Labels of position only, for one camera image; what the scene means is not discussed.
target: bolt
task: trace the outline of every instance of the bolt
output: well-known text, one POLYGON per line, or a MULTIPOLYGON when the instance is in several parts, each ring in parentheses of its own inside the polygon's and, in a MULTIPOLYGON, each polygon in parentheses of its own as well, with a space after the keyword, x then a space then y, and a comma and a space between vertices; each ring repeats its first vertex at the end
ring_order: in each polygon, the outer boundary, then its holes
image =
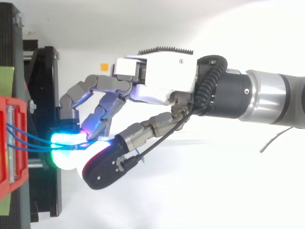
POLYGON ((21 13, 16 14, 16 16, 13 18, 13 22, 16 26, 20 28, 23 27, 21 13))
POLYGON ((37 108, 37 105, 34 103, 33 100, 30 100, 29 103, 28 103, 28 106, 29 106, 29 111, 30 113, 34 113, 34 111, 36 110, 37 108))
POLYGON ((60 56, 59 52, 55 52, 54 53, 54 60, 59 61, 60 58, 61 58, 61 56, 60 56))

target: black cable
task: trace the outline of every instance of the black cable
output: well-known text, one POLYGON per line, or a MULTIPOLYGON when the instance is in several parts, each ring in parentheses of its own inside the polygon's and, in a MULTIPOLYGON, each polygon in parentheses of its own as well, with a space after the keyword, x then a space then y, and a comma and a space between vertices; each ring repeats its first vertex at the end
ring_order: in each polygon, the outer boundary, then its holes
POLYGON ((211 63, 213 63, 214 66, 204 76, 204 79, 198 79, 199 86, 195 91, 194 109, 197 110, 196 114, 199 116, 203 115, 200 111, 208 107, 212 93, 228 66, 227 60, 224 57, 217 55, 205 56, 197 60, 197 64, 211 63))
POLYGON ((270 139, 270 141, 267 142, 267 144, 266 144, 263 148, 261 148, 259 152, 261 152, 261 153, 264 152, 265 149, 267 149, 267 147, 268 147, 274 140, 276 140, 280 135, 282 135, 283 133, 285 133, 286 131, 288 131, 288 130, 290 130, 290 129, 292 129, 292 128, 293 128, 293 127, 290 127, 290 128, 288 128, 288 129, 285 129, 285 130, 283 130, 282 132, 278 133, 274 138, 270 139))
POLYGON ((180 127, 191 115, 193 115, 196 112, 196 110, 192 110, 189 114, 187 114, 183 119, 181 119, 170 131, 168 131, 163 137, 161 137, 158 141, 156 141, 154 144, 152 144, 150 147, 145 149, 141 154, 137 155, 138 161, 148 154, 150 151, 152 151, 156 146, 158 146, 162 141, 164 141, 169 135, 171 135, 178 127, 180 127))

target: red plastic frame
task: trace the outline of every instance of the red plastic frame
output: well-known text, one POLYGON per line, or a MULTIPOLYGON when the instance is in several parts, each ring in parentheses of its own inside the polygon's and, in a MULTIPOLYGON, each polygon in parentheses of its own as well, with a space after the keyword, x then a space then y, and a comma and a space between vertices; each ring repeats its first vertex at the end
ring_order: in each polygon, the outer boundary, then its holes
MULTIPOLYGON (((0 200, 8 193, 20 187, 29 178, 28 152, 15 150, 16 169, 19 178, 10 184, 8 154, 7 154, 7 133, 6 133, 6 105, 13 105, 15 109, 15 126, 23 131, 27 131, 27 104, 23 100, 0 96, 0 200)), ((15 134, 23 141, 27 142, 26 135, 19 132, 15 134)), ((18 147, 27 148, 19 141, 15 142, 18 147)))

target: serrated edge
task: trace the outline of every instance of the serrated edge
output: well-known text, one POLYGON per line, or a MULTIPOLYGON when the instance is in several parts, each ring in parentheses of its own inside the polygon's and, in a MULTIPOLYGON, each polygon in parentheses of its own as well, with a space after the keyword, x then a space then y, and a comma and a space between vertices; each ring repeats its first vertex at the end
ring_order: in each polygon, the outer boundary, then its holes
POLYGON ((149 54, 149 53, 158 52, 158 51, 170 51, 170 52, 178 52, 178 53, 193 55, 193 50, 177 49, 175 47, 166 47, 166 46, 158 46, 158 47, 155 47, 152 49, 140 50, 138 52, 138 55, 149 54))

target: green tape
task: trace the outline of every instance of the green tape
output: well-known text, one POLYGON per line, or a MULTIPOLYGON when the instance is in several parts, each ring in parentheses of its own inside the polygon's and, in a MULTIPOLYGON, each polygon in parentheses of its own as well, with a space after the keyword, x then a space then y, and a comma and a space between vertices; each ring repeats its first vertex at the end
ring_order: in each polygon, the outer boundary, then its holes
POLYGON ((10 193, 0 200, 0 216, 8 216, 10 214, 10 193))
MULTIPOLYGON (((11 97, 13 89, 14 67, 0 66, 0 96, 11 97)), ((10 193, 0 200, 0 216, 10 214, 10 193)))
POLYGON ((0 66, 0 96, 11 97, 14 67, 0 66))

